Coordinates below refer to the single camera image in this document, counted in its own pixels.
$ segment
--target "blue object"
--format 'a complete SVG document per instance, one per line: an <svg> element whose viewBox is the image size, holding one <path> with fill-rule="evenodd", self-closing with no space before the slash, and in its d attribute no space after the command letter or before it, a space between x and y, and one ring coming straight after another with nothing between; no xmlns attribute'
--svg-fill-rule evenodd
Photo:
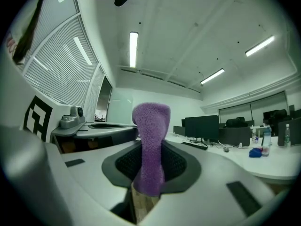
<svg viewBox="0 0 301 226"><path fill-rule="evenodd" d="M249 152L249 157L261 157L261 150L259 148L253 148Z"/></svg>

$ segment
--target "black mesh grille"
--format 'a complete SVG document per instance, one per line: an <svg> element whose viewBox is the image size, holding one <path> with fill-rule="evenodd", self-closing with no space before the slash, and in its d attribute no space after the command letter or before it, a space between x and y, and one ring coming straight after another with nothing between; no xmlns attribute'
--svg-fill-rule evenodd
<svg viewBox="0 0 301 226"><path fill-rule="evenodd" d="M142 146L138 146L115 161L116 168L129 179L134 180L142 164Z"/></svg>
<svg viewBox="0 0 301 226"><path fill-rule="evenodd" d="M161 147L161 164L166 182L180 176L187 167L186 160L165 145Z"/></svg>

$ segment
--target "purple sock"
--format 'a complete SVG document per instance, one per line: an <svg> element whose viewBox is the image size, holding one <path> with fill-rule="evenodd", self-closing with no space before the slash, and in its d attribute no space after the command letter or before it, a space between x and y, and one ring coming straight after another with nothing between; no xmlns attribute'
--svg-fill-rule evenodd
<svg viewBox="0 0 301 226"><path fill-rule="evenodd" d="M142 166L134 179L134 188L143 194L158 196L164 183L161 142L168 131L170 108L163 104L143 103L134 108L132 116L142 142Z"/></svg>

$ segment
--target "keyboard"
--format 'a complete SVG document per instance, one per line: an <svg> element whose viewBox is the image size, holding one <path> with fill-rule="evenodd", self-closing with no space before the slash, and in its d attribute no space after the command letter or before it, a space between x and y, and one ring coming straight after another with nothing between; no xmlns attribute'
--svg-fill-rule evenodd
<svg viewBox="0 0 301 226"><path fill-rule="evenodd" d="M207 146L204 146L204 145L195 145L195 144L188 143L188 142L182 142L181 144L184 144L184 145L190 145L190 146L192 146L192 147L195 147L195 148L201 149L201 150L207 150L207 149L208 149Z"/></svg>

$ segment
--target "white ceiling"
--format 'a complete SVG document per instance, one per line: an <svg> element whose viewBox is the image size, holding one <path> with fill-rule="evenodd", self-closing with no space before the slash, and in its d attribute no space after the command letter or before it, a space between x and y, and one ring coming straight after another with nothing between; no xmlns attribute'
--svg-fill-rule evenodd
<svg viewBox="0 0 301 226"><path fill-rule="evenodd" d="M273 0L129 0L122 7L96 2L108 59L123 70L212 92L285 57L285 19ZM139 33L137 69L129 67L130 32ZM273 43L246 57L271 35ZM221 68L226 72L201 88L200 81Z"/></svg>

